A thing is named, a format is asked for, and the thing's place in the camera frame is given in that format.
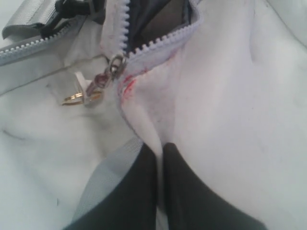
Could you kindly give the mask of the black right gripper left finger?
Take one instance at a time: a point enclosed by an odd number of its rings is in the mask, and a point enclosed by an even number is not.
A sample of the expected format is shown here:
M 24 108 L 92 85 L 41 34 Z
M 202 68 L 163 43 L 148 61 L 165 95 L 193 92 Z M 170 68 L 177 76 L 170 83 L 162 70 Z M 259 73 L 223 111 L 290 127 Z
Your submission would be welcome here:
M 91 175 L 67 230 L 154 230 L 156 158 L 140 142 L 128 142 Z

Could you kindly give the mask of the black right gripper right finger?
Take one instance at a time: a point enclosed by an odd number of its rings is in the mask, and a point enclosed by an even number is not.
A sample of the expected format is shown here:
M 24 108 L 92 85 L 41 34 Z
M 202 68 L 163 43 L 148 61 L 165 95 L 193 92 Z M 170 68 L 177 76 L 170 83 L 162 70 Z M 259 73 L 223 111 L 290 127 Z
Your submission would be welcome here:
M 177 146 L 163 147 L 165 209 L 171 230 L 264 230 L 259 220 L 229 204 L 188 166 Z

